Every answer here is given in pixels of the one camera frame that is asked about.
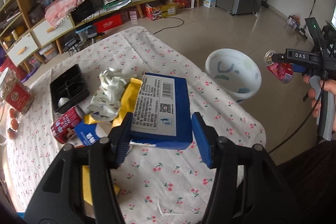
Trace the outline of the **right hand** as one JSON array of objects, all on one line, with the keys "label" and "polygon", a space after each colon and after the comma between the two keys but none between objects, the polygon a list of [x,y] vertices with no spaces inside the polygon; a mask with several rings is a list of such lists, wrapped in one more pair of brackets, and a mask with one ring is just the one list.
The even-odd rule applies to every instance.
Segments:
[{"label": "right hand", "polygon": [[[325,82],[325,86],[324,86],[324,91],[327,91],[327,92],[331,92],[334,97],[336,95],[336,81],[335,80],[332,80],[332,79],[329,79]],[[314,88],[309,88],[308,92],[308,97],[311,99],[311,106],[314,108],[313,110],[313,114],[312,116],[314,116],[314,118],[317,118],[319,113],[320,113],[320,108],[321,108],[321,103],[318,102],[317,106],[314,107],[314,105],[316,104],[316,100],[315,100],[315,96],[316,96],[316,91]],[[334,123],[333,123],[333,131],[336,130],[336,117],[334,117]]]}]

